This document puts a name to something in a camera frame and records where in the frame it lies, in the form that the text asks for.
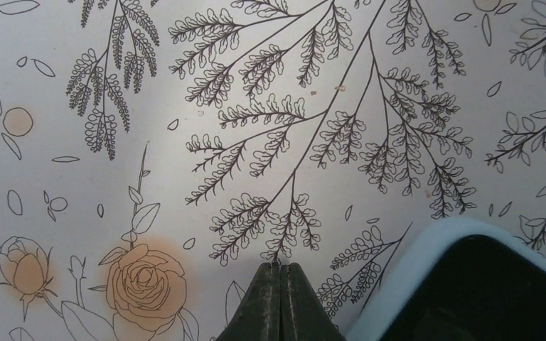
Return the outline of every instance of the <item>orange stain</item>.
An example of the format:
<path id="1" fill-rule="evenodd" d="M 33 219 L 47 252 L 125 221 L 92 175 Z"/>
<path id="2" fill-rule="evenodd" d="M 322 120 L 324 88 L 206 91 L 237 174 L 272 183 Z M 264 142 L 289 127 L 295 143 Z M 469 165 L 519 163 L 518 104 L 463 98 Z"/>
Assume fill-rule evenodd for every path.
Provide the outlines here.
<path id="1" fill-rule="evenodd" d="M 495 9 L 499 7 L 500 3 L 501 0 L 474 0 L 474 6 L 485 12 L 495 11 Z"/>
<path id="2" fill-rule="evenodd" d="M 34 121 L 24 108 L 12 108 L 5 113 L 3 127 L 12 136 L 24 136 L 32 129 Z"/>
<path id="3" fill-rule="evenodd" d="M 51 258 L 50 261 L 49 261 L 49 272 L 47 273 L 47 280 L 50 279 L 50 278 L 53 278 L 53 279 L 51 280 L 51 282 L 45 288 L 47 288 L 47 289 L 53 291 L 54 293 L 58 294 L 59 296 L 61 296 L 61 293 L 58 292 L 58 289 L 60 288 L 61 278 L 59 277 L 60 272 L 58 271 L 57 266 L 58 265 L 53 263 L 53 258 Z M 23 279 L 21 279 L 21 281 L 29 282 L 29 281 L 34 281 L 35 278 L 37 278 L 36 280 L 38 280 L 38 278 L 43 278 L 43 273 L 42 273 L 42 271 L 40 269 L 27 268 L 25 270 L 26 271 L 22 275 Z M 2 278 L 2 275 L 1 275 L 0 282 L 4 282 L 5 281 L 4 279 L 5 278 Z M 0 293 L 5 293 L 6 295 L 10 296 L 11 299 L 13 299 L 16 302 L 20 301 L 20 297 L 22 297 L 22 295 L 23 295 L 22 292 L 20 292 L 20 290 L 14 288 L 13 286 L 0 286 Z M 45 294 L 48 295 L 48 297 L 51 298 L 52 300 L 54 299 L 52 293 L 46 292 Z M 46 305 L 45 301 L 42 298 L 35 298 L 32 301 L 31 306 L 42 305 L 42 304 Z"/>
<path id="4" fill-rule="evenodd" d="M 182 244 L 177 245 L 178 243 L 172 242 L 171 240 L 168 240 L 167 238 L 162 237 L 162 236 L 140 235 L 138 240 L 134 243 L 134 245 L 137 246 L 137 245 L 141 245 L 141 244 L 147 244 L 149 251 L 159 251 L 159 252 L 162 252 L 164 254 L 169 255 L 171 258 L 178 261 L 179 264 L 181 265 L 182 269 L 183 269 L 183 272 L 184 272 L 183 278 L 186 281 L 186 290 L 185 291 L 174 291 L 174 288 L 176 287 L 176 284 L 175 283 L 170 283 L 171 288 L 173 289 L 173 291 L 169 293 L 169 295 L 171 297 L 166 299 L 166 304 L 167 305 L 170 304 L 171 307 L 174 307 L 174 306 L 176 306 L 176 303 L 179 302 L 179 301 L 187 302 L 185 296 L 192 296 L 192 293 L 193 293 L 193 295 L 196 294 L 195 293 L 195 291 L 196 291 L 195 283 L 191 279 L 191 277 L 192 277 L 191 274 L 193 272 L 192 272 L 192 269 L 190 268 L 188 258 L 185 256 L 186 252 L 185 253 L 183 252 L 184 250 L 183 250 L 183 247 L 181 246 Z M 115 247 L 122 247 L 122 248 L 128 250 L 129 249 L 129 244 L 128 243 L 116 244 L 116 245 L 113 245 L 112 247 L 110 247 L 108 249 L 104 249 L 102 252 L 100 252 L 101 257 L 105 256 L 111 249 L 113 249 Z M 93 283 L 95 283 L 95 285 L 107 285 L 108 278 L 110 276 L 116 275 L 115 271 L 117 271 L 117 270 L 116 270 L 116 268 L 112 268 L 113 264 L 115 264 L 115 263 L 110 263 L 110 264 L 105 264 L 105 265 L 99 266 L 99 268 L 97 270 L 96 281 L 93 282 Z M 136 275 L 137 278 L 139 278 L 139 279 L 141 279 L 141 278 L 145 279 L 145 278 L 148 278 L 148 277 L 151 278 L 152 276 L 154 276 L 153 271 L 150 270 L 150 269 L 140 269 L 139 267 L 137 267 L 135 269 L 136 269 L 136 273 L 133 273 L 133 275 Z M 124 288 L 118 287 L 117 291 L 124 292 Z M 103 297 L 104 301 L 107 298 L 105 293 L 103 293 L 102 297 Z M 166 309 L 171 308 L 171 307 L 162 306 L 161 309 L 166 310 Z"/>

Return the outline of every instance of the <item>fern drawing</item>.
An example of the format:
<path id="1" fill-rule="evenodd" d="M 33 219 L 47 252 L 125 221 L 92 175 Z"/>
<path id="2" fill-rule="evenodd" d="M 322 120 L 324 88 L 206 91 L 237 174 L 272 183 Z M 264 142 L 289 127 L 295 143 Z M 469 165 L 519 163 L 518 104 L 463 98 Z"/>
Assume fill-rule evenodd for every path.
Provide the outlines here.
<path id="1" fill-rule="evenodd" d="M 442 92 L 442 80 L 449 72 L 456 77 L 466 74 L 457 43 L 446 31 L 434 28 L 417 0 L 384 0 L 376 7 L 370 1 L 356 1 L 354 6 L 371 12 L 368 29 L 360 37 L 353 36 L 350 11 L 336 0 L 320 1 L 301 13 L 286 0 L 235 0 L 232 7 L 246 14 L 242 20 L 233 18 L 227 9 L 208 9 L 205 14 L 176 21 L 168 29 L 174 43 L 193 43 L 193 48 L 170 67 L 182 80 L 189 77 L 193 81 L 186 100 L 220 108 L 221 129 L 264 126 L 261 132 L 233 143 L 213 133 L 193 136 L 188 150 L 204 156 L 194 171 L 207 176 L 204 184 L 186 198 L 188 204 L 213 198 L 246 168 L 253 178 L 265 177 L 294 148 L 290 133 L 306 134 L 309 140 L 277 191 L 257 195 L 256 189 L 245 190 L 241 197 L 231 200 L 230 208 L 224 207 L 213 218 L 210 229 L 220 235 L 220 242 L 213 245 L 210 257 L 221 265 L 237 259 L 240 251 L 261 234 L 268 236 L 261 256 L 271 261 L 291 257 L 298 244 L 313 251 L 319 249 L 322 223 L 309 207 L 309 194 L 301 189 L 298 173 L 307 163 L 321 169 L 329 163 L 351 163 L 363 173 L 365 181 L 384 194 L 391 186 L 399 186 L 404 196 L 429 188 L 429 206 L 435 219 L 476 207 L 468 198 L 476 189 L 468 186 L 469 180 L 459 166 L 460 157 L 472 156 L 472 138 L 451 124 L 460 107 L 455 95 Z M 322 14 L 313 26 L 292 31 L 292 38 L 283 45 L 271 42 L 315 10 Z M 380 13 L 387 11 L 393 18 L 381 23 Z M 272 23 L 280 26 L 273 34 L 255 44 L 241 44 L 246 28 Z M 376 30 L 380 24 L 392 31 L 387 44 L 394 47 L 395 55 L 416 46 L 425 51 L 427 59 L 422 60 L 422 66 L 428 65 L 430 77 L 410 67 L 386 68 L 378 63 L 382 51 L 374 47 L 372 35 L 379 35 Z M 215 59 L 233 50 L 241 55 L 225 63 Z M 296 54 L 300 66 L 290 70 L 286 61 Z M 269 91 L 273 82 L 285 76 L 295 77 L 301 87 L 310 86 L 325 72 L 325 63 L 340 55 L 352 57 L 336 92 L 326 99 L 324 110 L 313 112 L 302 97 Z M 369 59 L 367 70 L 356 70 L 358 56 Z M 296 61 L 291 60 L 291 64 L 296 65 Z M 354 107 L 336 109 L 341 86 L 350 82 L 355 72 L 369 75 L 366 86 L 359 90 L 359 100 Z M 225 106 L 237 82 L 242 83 L 250 103 Z M 383 98 L 378 110 L 362 110 L 365 97 L 373 94 Z M 304 128 L 309 121 L 317 122 L 314 130 Z M 385 126 L 385 135 L 366 140 L 368 125 L 380 124 Z"/>
<path id="2" fill-rule="evenodd" d="M 379 221 L 378 218 L 367 221 L 370 228 L 361 232 L 349 248 L 333 259 L 330 268 L 334 273 L 317 288 L 317 298 L 330 319 L 348 301 L 352 304 L 363 301 L 361 306 L 365 307 L 375 289 L 380 287 L 388 264 L 411 227 L 399 239 L 385 242 L 376 225 Z M 338 273 L 354 268 L 354 264 L 360 267 L 355 268 L 357 270 L 351 272 L 350 277 Z"/>
<path id="3" fill-rule="evenodd" d="M 151 0 L 151 6 L 157 1 Z M 80 25 L 85 28 L 94 11 L 95 0 L 79 2 L 82 2 Z M 118 127 L 116 115 L 110 114 L 111 110 L 118 111 L 124 131 L 128 132 L 131 122 L 124 90 L 132 88 L 134 93 L 139 93 L 146 72 L 156 77 L 154 46 L 160 44 L 160 38 L 142 6 L 144 2 L 147 1 L 97 1 L 99 10 L 112 11 L 107 43 L 102 51 L 89 48 L 76 60 L 66 88 L 70 108 L 76 109 L 78 116 L 87 117 L 85 142 L 93 152 L 105 148 L 110 160 L 116 156 Z"/>

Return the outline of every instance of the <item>dark green clip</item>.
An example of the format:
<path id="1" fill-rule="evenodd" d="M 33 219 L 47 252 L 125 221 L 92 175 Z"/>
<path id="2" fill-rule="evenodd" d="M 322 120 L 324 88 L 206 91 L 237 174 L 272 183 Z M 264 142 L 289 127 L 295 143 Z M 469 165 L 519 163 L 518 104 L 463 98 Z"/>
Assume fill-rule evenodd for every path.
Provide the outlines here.
<path id="1" fill-rule="evenodd" d="M 263 263 L 217 341 L 346 341 L 297 263 Z"/>

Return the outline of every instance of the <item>fern leaf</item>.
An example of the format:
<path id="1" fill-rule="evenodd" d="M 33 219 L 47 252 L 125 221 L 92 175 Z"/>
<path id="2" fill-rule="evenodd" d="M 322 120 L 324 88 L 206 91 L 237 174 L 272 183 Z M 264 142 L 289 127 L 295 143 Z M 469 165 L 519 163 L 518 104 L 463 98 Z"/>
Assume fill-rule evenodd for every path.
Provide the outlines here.
<path id="1" fill-rule="evenodd" d="M 129 107 L 122 97 L 122 91 L 120 90 L 120 85 L 115 73 L 111 74 L 106 79 L 107 86 L 107 95 L 112 100 L 116 108 L 118 108 L 118 113 L 122 118 L 122 125 L 124 130 L 128 133 L 130 129 L 130 116 L 129 116 Z"/>
<path id="2" fill-rule="evenodd" d="M 98 66 L 91 74 L 90 79 L 93 84 L 93 106 L 96 107 L 102 100 L 103 95 L 103 68 Z"/>
<path id="3" fill-rule="evenodd" d="M 80 25 L 84 28 L 89 20 L 89 12 L 93 8 L 95 0 L 84 0 L 82 3 L 82 13 L 80 14 Z"/>
<path id="4" fill-rule="evenodd" d="M 267 134 L 269 142 L 264 145 L 264 150 L 255 151 L 252 155 L 257 162 L 250 164 L 250 175 L 258 178 L 264 175 L 264 170 L 272 167 L 273 160 L 279 157 L 279 153 L 285 153 L 290 148 L 290 141 L 287 139 L 287 133 L 290 126 L 283 131 L 272 131 Z"/>
<path id="5" fill-rule="evenodd" d="M 217 168 L 212 172 L 211 176 L 204 179 L 204 184 L 198 186 L 198 190 L 192 191 L 191 197 L 186 198 L 188 205 L 192 202 L 197 204 L 202 197 L 206 199 L 209 193 L 214 195 L 216 194 L 216 187 L 219 185 L 222 187 L 223 180 L 227 176 L 231 176 L 234 168 L 239 167 L 239 162 L 243 159 L 242 151 L 245 148 L 245 144 L 246 142 L 242 142 L 238 146 L 225 150 L 228 151 L 228 154 L 226 155 L 223 155 L 224 152 L 220 152 L 211 158 L 207 158 L 204 162 L 198 164 L 197 167 L 194 168 L 194 171 L 198 170 L 199 168 L 204 168 L 206 163 L 212 163 L 215 157 L 219 158 L 221 161 L 219 164 L 217 164 Z"/>
<path id="6" fill-rule="evenodd" d="M 104 116 L 104 121 L 104 146 L 109 159 L 114 160 L 114 157 L 116 156 L 116 147 L 114 146 L 114 140 L 116 139 L 116 123 L 114 122 L 113 116 Z"/>
<path id="7" fill-rule="evenodd" d="M 137 56 L 135 62 L 135 76 L 133 77 L 133 90 L 136 94 L 141 89 L 141 80 L 143 80 L 143 74 L 145 71 L 145 61 L 143 57 Z"/>
<path id="8" fill-rule="evenodd" d="M 123 24 L 124 17 L 114 17 L 112 23 L 112 54 L 114 56 L 114 64 L 120 70 L 122 64 L 122 46 L 124 45 L 124 30 L 126 25 Z"/>
<path id="9" fill-rule="evenodd" d="M 300 56 L 302 57 L 303 65 L 299 69 L 301 74 L 297 79 L 301 87 L 306 87 L 311 84 L 313 78 L 319 76 L 319 65 L 316 62 L 323 64 L 325 61 L 323 58 L 325 50 L 323 35 L 315 28 L 312 28 L 311 32 L 305 37 L 302 48 L 304 48 L 304 51 Z"/>
<path id="10" fill-rule="evenodd" d="M 99 9 L 104 9 L 108 2 L 109 0 L 100 0 L 100 2 L 97 3 L 97 7 Z"/>
<path id="11" fill-rule="evenodd" d="M 251 55 L 245 65 L 244 70 L 240 70 L 240 74 L 244 77 L 244 90 L 248 96 L 253 98 L 257 94 L 262 94 L 264 90 L 268 90 L 269 86 L 275 79 L 276 72 L 282 75 L 284 71 L 284 62 L 282 58 L 288 50 L 280 50 L 279 46 L 271 44 L 269 50 L 261 50 L 259 55 Z"/>
<path id="12" fill-rule="evenodd" d="M 154 47 L 151 45 L 149 39 L 146 38 L 145 34 L 139 29 L 136 29 L 133 32 L 133 37 L 137 44 L 137 49 L 141 52 L 145 61 L 147 61 L 149 73 L 152 77 L 156 77 L 156 52 L 154 52 Z"/>
<path id="13" fill-rule="evenodd" d="M 144 29 L 144 31 L 147 32 L 151 41 L 154 42 L 154 45 L 156 46 L 160 45 L 158 30 L 156 29 L 154 22 L 151 20 L 149 15 L 143 10 L 141 5 L 133 4 L 133 5 L 125 6 L 123 4 L 122 10 L 128 18 L 133 20 L 135 23 L 137 23 L 137 25 L 139 25 L 141 28 Z"/>
<path id="14" fill-rule="evenodd" d="M 131 87 L 131 77 L 135 72 L 135 59 L 137 56 L 131 52 L 127 52 L 124 56 L 124 88 Z"/>
<path id="15" fill-rule="evenodd" d="M 94 153 L 102 150 L 104 127 L 104 114 L 98 109 L 93 109 L 85 124 L 85 141 Z"/>

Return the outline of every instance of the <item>orange circle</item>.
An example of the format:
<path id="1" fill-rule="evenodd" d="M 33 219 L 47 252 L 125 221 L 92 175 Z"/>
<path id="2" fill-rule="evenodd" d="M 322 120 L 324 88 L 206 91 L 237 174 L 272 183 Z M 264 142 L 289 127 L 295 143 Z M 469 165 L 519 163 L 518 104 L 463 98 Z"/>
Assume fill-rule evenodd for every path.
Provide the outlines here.
<path id="1" fill-rule="evenodd" d="M 495 11 L 501 0 L 474 0 L 474 6 L 484 12 Z"/>
<path id="2" fill-rule="evenodd" d="M 3 127 L 12 136 L 26 135 L 33 125 L 32 116 L 24 108 L 12 108 L 3 118 Z"/>

